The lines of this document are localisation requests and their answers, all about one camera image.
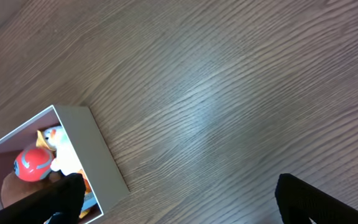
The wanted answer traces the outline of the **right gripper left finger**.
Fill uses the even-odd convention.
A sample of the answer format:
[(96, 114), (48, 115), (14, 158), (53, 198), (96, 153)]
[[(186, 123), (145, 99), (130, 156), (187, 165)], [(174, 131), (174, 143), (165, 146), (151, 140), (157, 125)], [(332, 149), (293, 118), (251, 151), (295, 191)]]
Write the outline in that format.
[(77, 223), (85, 190), (82, 175), (70, 174), (0, 210), (0, 223)]

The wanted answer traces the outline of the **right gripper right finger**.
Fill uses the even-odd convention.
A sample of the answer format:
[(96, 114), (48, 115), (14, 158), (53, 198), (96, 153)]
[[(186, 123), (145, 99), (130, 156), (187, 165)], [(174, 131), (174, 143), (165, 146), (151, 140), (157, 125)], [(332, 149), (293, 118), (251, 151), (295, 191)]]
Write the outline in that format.
[(358, 211), (291, 174), (280, 174), (275, 198), (284, 224), (358, 224)]

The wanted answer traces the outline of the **red eyeball toy ball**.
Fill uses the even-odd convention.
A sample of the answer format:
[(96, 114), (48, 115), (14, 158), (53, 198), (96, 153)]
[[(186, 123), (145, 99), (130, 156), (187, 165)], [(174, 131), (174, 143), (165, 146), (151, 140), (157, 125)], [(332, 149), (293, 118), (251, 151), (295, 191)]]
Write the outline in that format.
[(51, 173), (54, 155), (48, 149), (34, 147), (23, 150), (14, 161), (15, 175), (26, 182), (37, 182)]

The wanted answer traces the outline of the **brown furry plush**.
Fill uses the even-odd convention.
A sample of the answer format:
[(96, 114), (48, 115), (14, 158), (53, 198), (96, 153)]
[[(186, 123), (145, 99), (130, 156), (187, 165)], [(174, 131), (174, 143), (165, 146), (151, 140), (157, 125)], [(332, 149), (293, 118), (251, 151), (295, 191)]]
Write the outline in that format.
[(43, 180), (36, 182), (26, 182), (18, 178), (15, 172), (11, 172), (4, 178), (2, 183), (2, 205), (4, 208), (6, 208), (39, 190), (45, 189), (61, 178), (62, 175), (59, 172), (52, 171)]

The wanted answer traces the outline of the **white orange plush duck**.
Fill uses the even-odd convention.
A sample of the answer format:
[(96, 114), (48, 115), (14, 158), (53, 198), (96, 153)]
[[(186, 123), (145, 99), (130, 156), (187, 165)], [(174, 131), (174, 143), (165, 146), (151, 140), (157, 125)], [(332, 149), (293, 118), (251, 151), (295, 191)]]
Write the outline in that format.
[(50, 165), (51, 170), (61, 171), (63, 175), (81, 174), (85, 182), (85, 192), (88, 194), (92, 191), (81, 162), (62, 126), (54, 126), (43, 131), (38, 130), (36, 146), (46, 148), (55, 154)]

